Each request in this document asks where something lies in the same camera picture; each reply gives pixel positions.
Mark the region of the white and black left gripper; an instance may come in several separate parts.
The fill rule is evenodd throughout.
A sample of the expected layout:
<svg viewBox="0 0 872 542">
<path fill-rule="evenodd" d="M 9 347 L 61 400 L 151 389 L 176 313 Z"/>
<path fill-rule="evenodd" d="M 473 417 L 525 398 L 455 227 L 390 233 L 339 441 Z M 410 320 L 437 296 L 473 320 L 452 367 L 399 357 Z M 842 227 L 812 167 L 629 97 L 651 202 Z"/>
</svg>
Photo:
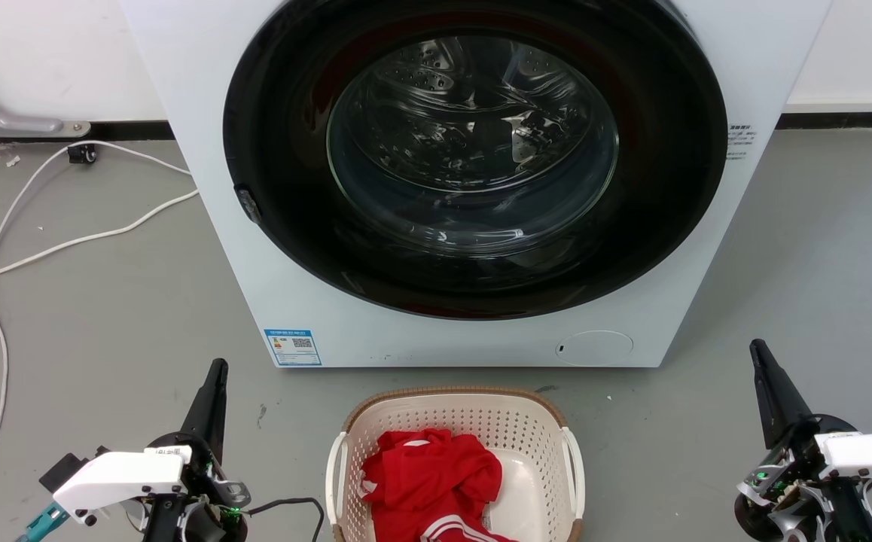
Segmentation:
<svg viewBox="0 0 872 542">
<path fill-rule="evenodd" d="M 79 524 L 94 525 L 109 507 L 133 502 L 144 541 L 244 541 L 243 509 L 251 495 L 221 469 L 229 364 L 215 359 L 181 433 L 142 452 L 102 449 L 92 459 L 72 455 L 53 467 L 53 502 Z"/>
</svg>

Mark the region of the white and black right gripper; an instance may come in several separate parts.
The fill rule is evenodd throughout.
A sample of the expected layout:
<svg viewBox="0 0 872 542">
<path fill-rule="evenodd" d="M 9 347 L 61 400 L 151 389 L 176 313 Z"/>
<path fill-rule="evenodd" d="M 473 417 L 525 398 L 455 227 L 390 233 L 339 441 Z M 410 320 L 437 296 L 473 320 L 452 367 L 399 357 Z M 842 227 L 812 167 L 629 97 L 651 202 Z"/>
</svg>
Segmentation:
<svg viewBox="0 0 872 542">
<path fill-rule="evenodd" d="M 763 339 L 749 344 L 767 455 L 734 516 L 756 541 L 872 541 L 872 434 L 814 415 Z"/>
</svg>

